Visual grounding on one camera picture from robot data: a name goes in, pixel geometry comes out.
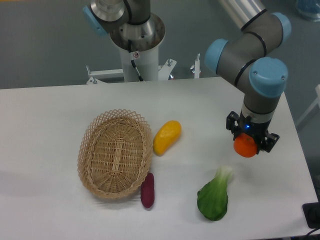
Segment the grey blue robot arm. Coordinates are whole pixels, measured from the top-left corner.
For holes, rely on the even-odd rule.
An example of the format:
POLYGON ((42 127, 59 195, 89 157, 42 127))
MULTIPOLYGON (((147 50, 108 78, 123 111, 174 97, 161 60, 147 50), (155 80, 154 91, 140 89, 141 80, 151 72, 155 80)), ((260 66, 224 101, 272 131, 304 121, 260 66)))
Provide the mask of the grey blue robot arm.
MULTIPOLYGON (((286 65, 269 53, 291 34, 281 13, 270 13, 259 0, 223 0, 221 5, 242 36, 235 42, 215 40, 204 56, 205 65, 244 94, 240 113, 231 112, 226 128, 234 150, 250 158, 270 152, 279 136, 268 127, 288 79, 286 65)), ((148 0, 92 0, 82 10, 91 28, 109 35, 120 52, 126 82, 159 81, 159 45, 165 36, 162 20, 148 0)))

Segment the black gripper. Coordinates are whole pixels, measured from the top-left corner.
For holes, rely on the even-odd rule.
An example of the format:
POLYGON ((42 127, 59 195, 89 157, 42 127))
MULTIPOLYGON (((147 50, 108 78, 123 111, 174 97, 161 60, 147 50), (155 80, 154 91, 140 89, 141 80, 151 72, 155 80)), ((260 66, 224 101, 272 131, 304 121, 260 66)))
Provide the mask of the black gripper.
POLYGON ((257 145, 257 153, 261 151, 269 153, 280 139, 278 134, 268 132, 269 125, 270 121, 255 123, 249 116, 239 117, 234 111, 226 117, 226 129, 232 133, 233 140, 242 133, 252 137, 257 145))

